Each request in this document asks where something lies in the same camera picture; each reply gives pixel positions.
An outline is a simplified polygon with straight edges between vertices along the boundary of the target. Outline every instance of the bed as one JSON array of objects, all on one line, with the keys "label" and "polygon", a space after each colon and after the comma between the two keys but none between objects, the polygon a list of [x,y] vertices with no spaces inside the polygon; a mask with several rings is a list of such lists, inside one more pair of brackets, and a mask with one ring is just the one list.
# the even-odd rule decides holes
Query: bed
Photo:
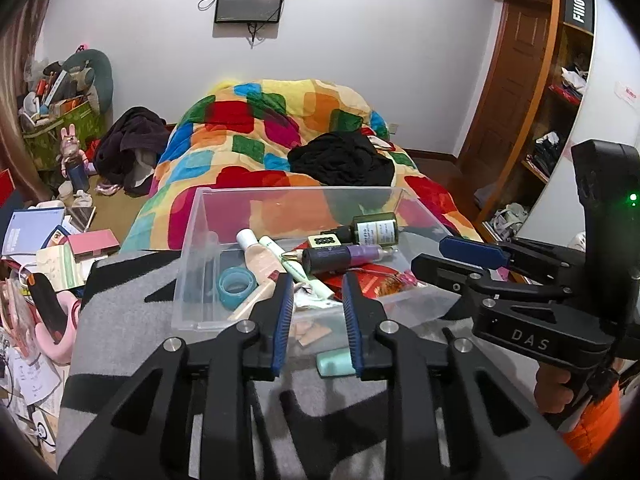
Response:
[{"label": "bed", "polygon": [[[259,80],[219,85],[183,115],[122,250],[181,249],[199,187],[322,186],[291,173],[287,153],[321,134],[344,131],[389,142],[391,150],[380,153],[393,161],[392,186],[416,194],[452,232],[481,241],[447,190],[421,174],[407,153],[389,141],[384,119],[357,92],[320,80]],[[253,220],[248,219],[249,226]]]}]

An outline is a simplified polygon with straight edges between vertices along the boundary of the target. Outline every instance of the brown curtain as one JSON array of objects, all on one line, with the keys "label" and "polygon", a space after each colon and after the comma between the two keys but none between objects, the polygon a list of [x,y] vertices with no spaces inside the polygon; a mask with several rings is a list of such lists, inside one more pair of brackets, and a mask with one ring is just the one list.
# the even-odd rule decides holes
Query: brown curtain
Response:
[{"label": "brown curtain", "polygon": [[0,169],[9,168],[25,200],[48,200],[18,124],[17,96],[27,90],[24,65],[33,55],[49,0],[28,0],[0,39]]}]

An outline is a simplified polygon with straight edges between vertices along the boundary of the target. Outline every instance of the wooden door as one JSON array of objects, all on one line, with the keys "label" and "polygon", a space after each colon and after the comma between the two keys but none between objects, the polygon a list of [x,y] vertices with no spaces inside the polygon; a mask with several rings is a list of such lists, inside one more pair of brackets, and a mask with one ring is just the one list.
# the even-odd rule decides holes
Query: wooden door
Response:
[{"label": "wooden door", "polygon": [[495,182],[509,158],[540,74],[550,14],[540,1],[505,0],[502,41],[459,158],[475,189]]}]

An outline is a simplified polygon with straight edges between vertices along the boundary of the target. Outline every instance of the baseboard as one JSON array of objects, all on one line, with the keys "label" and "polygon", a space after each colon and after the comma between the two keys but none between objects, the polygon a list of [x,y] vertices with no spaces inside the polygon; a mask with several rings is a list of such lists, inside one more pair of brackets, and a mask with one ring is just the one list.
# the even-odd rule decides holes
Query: baseboard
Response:
[{"label": "baseboard", "polygon": [[440,152],[425,152],[423,150],[407,150],[405,151],[413,158],[436,158],[437,160],[448,160],[454,164],[458,161],[458,158],[452,153],[440,153]]}]

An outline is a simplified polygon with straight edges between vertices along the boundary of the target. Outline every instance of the silver screw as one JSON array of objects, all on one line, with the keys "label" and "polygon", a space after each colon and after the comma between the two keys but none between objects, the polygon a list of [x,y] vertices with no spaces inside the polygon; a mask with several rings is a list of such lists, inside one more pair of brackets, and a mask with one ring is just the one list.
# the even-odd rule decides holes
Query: silver screw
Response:
[{"label": "silver screw", "polygon": [[169,339],[165,339],[164,343],[162,343],[162,348],[164,348],[167,352],[175,352],[179,350],[182,346],[182,341],[177,337],[170,337]]},{"label": "silver screw", "polygon": [[238,330],[238,332],[242,332],[243,334],[248,334],[249,332],[253,332],[255,330],[255,323],[250,319],[243,319],[242,321],[238,321],[238,323],[236,323],[236,330]]},{"label": "silver screw", "polygon": [[380,323],[380,330],[382,330],[382,332],[384,332],[385,334],[395,334],[399,329],[400,327],[395,321],[389,321],[387,319],[386,321]]},{"label": "silver screw", "polygon": [[470,339],[466,337],[459,337],[453,342],[453,346],[455,346],[458,352],[462,352],[466,354],[467,352],[471,352],[474,349],[474,344]]}]

